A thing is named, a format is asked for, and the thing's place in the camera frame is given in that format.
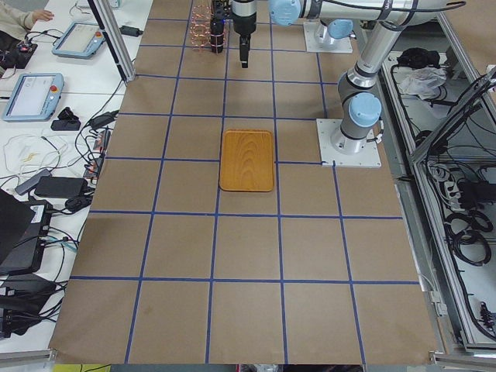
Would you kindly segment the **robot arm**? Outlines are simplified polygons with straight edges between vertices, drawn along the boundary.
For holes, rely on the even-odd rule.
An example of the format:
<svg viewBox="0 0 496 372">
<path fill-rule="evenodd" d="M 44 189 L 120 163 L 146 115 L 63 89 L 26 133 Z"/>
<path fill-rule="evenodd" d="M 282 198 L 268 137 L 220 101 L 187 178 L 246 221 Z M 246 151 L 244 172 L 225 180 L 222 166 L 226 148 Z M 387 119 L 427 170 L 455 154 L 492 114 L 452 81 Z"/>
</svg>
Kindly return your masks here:
<svg viewBox="0 0 496 372">
<path fill-rule="evenodd" d="M 394 31 L 429 21 L 440 12 L 466 5 L 465 1 L 269 1 L 273 22 L 290 26 L 298 19 L 359 19 L 384 22 Z M 251 34 L 256 30 L 257 3 L 232 1 L 234 30 L 239 34 L 239 60 L 248 67 Z"/>
<path fill-rule="evenodd" d="M 331 135 L 331 144 L 346 155 L 362 151 L 367 135 L 380 119 L 382 105 L 371 89 L 386 56 L 391 52 L 404 26 L 379 21 L 367 40 L 360 58 L 338 83 L 343 120 Z"/>
</svg>

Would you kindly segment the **person hand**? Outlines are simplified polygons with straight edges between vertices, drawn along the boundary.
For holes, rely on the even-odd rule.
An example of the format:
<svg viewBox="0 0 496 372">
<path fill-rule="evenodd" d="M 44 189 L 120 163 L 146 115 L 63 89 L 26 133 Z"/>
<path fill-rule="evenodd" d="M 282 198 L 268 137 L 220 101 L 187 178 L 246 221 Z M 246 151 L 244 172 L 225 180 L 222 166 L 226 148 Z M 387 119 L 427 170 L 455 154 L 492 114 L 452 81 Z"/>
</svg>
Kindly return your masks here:
<svg viewBox="0 0 496 372">
<path fill-rule="evenodd" d="M 32 20 L 34 23 L 37 21 L 44 21 L 44 22 L 49 22 L 53 20 L 54 14 L 46 9 L 37 9 L 34 10 L 32 13 Z"/>
</svg>

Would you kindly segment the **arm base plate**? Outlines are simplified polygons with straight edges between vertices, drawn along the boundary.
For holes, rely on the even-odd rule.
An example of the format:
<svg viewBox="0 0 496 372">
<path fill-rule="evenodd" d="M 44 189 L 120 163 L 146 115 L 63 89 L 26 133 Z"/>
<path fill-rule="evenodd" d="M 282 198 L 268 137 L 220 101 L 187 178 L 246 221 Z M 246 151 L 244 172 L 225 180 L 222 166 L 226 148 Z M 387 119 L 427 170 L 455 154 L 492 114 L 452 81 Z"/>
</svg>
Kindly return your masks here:
<svg viewBox="0 0 496 372">
<path fill-rule="evenodd" d="M 349 139 L 341 132 L 341 119 L 317 119 L 319 152 L 323 167 L 379 168 L 381 159 L 372 129 L 363 139 Z"/>
<path fill-rule="evenodd" d="M 351 19 L 324 19 L 305 22 L 306 51 L 312 53 L 352 53 L 350 35 L 353 32 Z"/>
</svg>

